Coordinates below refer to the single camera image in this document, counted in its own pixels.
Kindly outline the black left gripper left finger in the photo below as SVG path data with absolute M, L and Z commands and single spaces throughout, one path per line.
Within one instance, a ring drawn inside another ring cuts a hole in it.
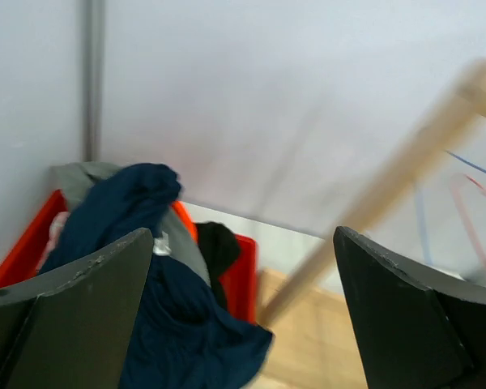
M 151 261 L 137 229 L 0 289 L 0 388 L 115 388 Z

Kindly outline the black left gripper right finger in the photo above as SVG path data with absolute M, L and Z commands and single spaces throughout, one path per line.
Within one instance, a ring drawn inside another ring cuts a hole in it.
M 348 227 L 336 262 L 370 388 L 486 388 L 486 288 Z

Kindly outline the navy blue shorts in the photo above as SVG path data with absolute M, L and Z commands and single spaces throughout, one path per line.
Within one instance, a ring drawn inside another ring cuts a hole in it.
M 242 388 L 260 370 L 273 335 L 231 316 L 217 303 L 211 284 L 188 266 L 153 253 L 159 224 L 180 192 L 177 174 L 166 165 L 121 168 L 69 210 L 41 271 L 80 259 L 136 229 L 150 230 L 151 262 L 119 387 Z

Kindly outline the pink patterned shorts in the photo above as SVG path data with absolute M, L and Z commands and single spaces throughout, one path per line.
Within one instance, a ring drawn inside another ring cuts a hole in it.
M 59 237 L 64 229 L 66 221 L 70 216 L 69 212 L 59 212 L 53 219 L 49 226 L 49 240 L 45 247 L 45 258 L 56 248 Z

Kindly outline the blue wire hanger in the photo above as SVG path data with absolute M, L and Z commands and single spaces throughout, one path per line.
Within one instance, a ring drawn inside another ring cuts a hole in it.
M 447 257 L 439 259 L 445 250 L 456 248 L 460 254 L 472 256 L 478 263 L 454 205 L 449 185 L 457 173 L 473 177 L 486 188 L 486 167 L 456 152 L 448 151 L 445 168 L 430 182 L 413 182 L 416 230 L 420 239 L 423 263 L 448 267 Z M 467 210 L 486 251 L 486 198 L 471 183 L 466 183 L 461 194 Z

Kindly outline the grey shorts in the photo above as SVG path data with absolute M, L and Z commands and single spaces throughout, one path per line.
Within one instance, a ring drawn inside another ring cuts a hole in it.
M 62 192 L 67 209 L 72 211 L 85 199 L 97 183 L 113 176 L 121 168 L 106 162 L 70 163 L 53 167 L 57 188 Z M 188 266 L 210 284 L 207 264 L 197 244 L 197 231 L 180 202 L 168 207 L 157 230 L 153 253 L 170 256 Z

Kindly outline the pink wire hanger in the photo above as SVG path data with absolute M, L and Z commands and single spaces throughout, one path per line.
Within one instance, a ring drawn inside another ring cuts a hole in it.
M 479 190 L 479 192 L 486 198 L 486 188 L 478 181 L 476 181 L 473 177 L 465 173 L 455 174 L 454 177 L 450 179 L 449 189 L 454 201 L 454 205 L 459 214 L 459 218 L 467 234 L 468 240 L 471 243 L 475 255 L 484 271 L 484 275 L 486 276 L 486 251 L 483 248 L 479 234 L 477 233 L 475 225 L 471 219 L 471 216 L 469 215 L 467 206 L 465 205 L 461 194 L 461 190 L 467 182 L 474 185 Z

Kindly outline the black shorts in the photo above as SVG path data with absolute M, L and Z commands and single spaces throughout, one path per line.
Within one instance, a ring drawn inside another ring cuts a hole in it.
M 228 309 L 228 303 L 220 277 L 236 262 L 241 249 L 236 235 L 224 224 L 213 221 L 197 223 L 198 248 L 207 265 L 211 290 L 217 303 Z

